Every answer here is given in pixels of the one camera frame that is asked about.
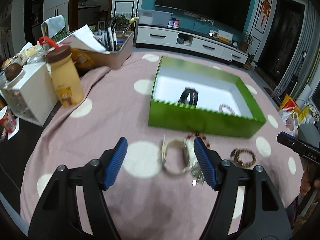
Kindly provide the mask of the right hand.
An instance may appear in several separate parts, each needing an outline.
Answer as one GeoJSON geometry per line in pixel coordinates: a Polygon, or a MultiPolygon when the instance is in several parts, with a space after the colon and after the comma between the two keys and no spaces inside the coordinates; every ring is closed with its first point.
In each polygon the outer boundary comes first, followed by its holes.
{"type": "Polygon", "coordinates": [[[305,167],[305,171],[301,178],[300,194],[305,196],[311,190],[309,165],[305,167]]]}

